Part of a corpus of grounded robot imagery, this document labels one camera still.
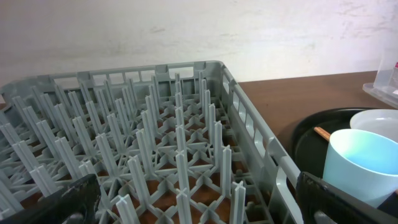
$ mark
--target cup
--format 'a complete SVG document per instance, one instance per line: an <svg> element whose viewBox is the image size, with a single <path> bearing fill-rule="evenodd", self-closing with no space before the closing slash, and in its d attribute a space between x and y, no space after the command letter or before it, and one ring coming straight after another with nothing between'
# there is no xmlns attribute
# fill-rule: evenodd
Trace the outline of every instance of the cup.
<svg viewBox="0 0 398 224"><path fill-rule="evenodd" d="M398 189L398 143L369 131L335 131L323 180L376 208Z"/></svg>

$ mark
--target white bowl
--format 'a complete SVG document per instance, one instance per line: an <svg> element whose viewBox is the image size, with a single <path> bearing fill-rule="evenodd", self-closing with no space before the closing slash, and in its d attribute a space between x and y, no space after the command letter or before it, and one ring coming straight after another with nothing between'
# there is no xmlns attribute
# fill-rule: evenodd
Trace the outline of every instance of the white bowl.
<svg viewBox="0 0 398 224"><path fill-rule="evenodd" d="M349 121L352 129L380 134L398 142L398 110L367 110L354 115Z"/></svg>

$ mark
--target wooden stick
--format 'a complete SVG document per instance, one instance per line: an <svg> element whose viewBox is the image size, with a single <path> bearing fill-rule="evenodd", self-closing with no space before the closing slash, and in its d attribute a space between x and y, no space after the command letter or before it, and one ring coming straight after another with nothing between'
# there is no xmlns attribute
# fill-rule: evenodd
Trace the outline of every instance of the wooden stick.
<svg viewBox="0 0 398 224"><path fill-rule="evenodd" d="M315 127L313 129L316 133L318 133L320 136L322 136L326 141L330 140L330 133L325 131L323 128L321 127Z"/></svg>

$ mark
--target transparent container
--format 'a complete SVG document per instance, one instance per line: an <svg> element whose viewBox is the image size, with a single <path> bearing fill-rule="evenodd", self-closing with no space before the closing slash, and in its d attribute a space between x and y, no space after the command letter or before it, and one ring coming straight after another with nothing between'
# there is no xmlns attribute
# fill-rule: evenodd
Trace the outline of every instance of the transparent container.
<svg viewBox="0 0 398 224"><path fill-rule="evenodd" d="M398 49L384 51L374 83L365 83L363 90L398 108Z"/></svg>

